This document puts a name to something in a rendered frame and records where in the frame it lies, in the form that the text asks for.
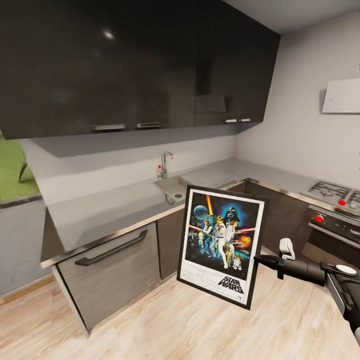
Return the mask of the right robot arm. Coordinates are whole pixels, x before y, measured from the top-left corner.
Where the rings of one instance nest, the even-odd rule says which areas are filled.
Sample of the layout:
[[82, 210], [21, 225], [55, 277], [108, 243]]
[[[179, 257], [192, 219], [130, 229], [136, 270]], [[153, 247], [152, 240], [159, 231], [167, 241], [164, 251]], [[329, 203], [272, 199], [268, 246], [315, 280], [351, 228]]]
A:
[[351, 331], [360, 347], [360, 276], [358, 272], [347, 266], [320, 262], [314, 264], [296, 258], [293, 243], [289, 238], [280, 241], [279, 257], [260, 254], [254, 260], [273, 270], [277, 270], [277, 277], [284, 279], [284, 275], [307, 281], [321, 287], [325, 284], [338, 306], [343, 318], [349, 321]]

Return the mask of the poster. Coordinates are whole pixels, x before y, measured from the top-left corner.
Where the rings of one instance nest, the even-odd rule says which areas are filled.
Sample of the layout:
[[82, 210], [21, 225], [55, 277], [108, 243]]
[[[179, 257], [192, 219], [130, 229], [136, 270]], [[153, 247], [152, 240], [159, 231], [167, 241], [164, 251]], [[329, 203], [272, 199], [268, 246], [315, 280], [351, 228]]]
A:
[[188, 184], [176, 280], [250, 311], [270, 199]]

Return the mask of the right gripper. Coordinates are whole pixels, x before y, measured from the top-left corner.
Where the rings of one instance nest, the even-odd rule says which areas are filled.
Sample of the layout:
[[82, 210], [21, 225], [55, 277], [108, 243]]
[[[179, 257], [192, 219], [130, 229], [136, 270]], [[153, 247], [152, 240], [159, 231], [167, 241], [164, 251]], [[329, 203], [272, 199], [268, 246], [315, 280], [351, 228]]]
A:
[[291, 276], [303, 281], [309, 282], [308, 279], [308, 264], [306, 260], [296, 259], [283, 259], [283, 253], [279, 252], [279, 257], [274, 255], [260, 254], [260, 257], [254, 256], [254, 260], [261, 263], [273, 270], [277, 270], [277, 277], [284, 279], [284, 275]]

